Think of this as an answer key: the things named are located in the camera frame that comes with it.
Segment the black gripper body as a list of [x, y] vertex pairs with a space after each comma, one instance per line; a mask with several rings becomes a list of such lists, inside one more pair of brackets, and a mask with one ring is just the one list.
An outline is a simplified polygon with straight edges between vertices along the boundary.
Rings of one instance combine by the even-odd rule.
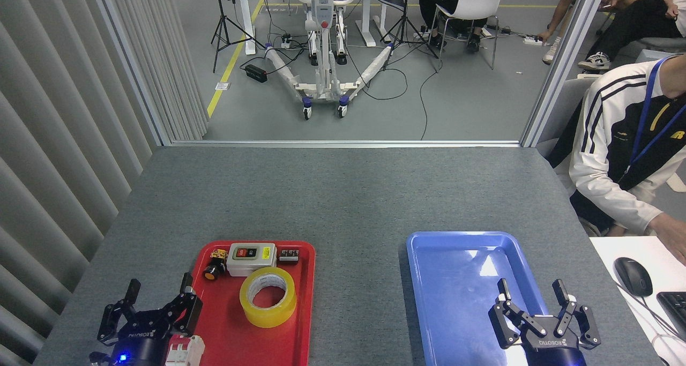
[[161, 312], [138, 312], [137, 324], [117, 330], [110, 365], [163, 365], [170, 337], [165, 334]]
[[585, 365], [579, 337], [568, 329], [570, 317], [534, 316], [520, 327], [529, 365]]

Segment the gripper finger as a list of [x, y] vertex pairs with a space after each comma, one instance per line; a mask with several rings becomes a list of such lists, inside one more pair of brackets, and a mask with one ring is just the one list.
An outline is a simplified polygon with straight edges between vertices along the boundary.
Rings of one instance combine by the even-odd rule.
[[544, 326], [512, 302], [506, 279], [500, 278], [497, 285], [499, 295], [488, 310], [488, 317], [500, 348], [508, 349], [520, 344], [521, 335], [527, 330], [539, 338], [546, 336]]
[[124, 315], [128, 324], [137, 324], [136, 310], [134, 304], [140, 291], [140, 281], [131, 280], [126, 291], [125, 297], [114, 304], [105, 306], [105, 311], [101, 317], [100, 329], [98, 331], [98, 341], [106, 346], [112, 346], [114, 338], [117, 337], [118, 321]]
[[571, 318], [575, 318], [580, 329], [577, 346], [585, 349], [594, 349], [599, 346], [602, 341], [591, 308], [587, 305], [580, 305], [573, 295], [568, 294], [562, 280], [555, 280], [552, 283], [552, 288], [558, 304], [561, 306], [561, 311], [557, 316], [557, 325], [552, 330], [553, 334], [558, 338], [563, 337], [568, 330]]
[[203, 301], [192, 288], [193, 277], [189, 272], [182, 276], [178, 295], [162, 308], [162, 327], [165, 334], [190, 337], [195, 334]]

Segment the person's hand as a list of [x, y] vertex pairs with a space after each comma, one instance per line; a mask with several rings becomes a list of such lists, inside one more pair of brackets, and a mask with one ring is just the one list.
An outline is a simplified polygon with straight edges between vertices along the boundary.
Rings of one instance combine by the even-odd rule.
[[672, 256], [685, 266], [685, 222], [662, 212], [654, 217], [648, 226], [655, 231], [659, 241]]

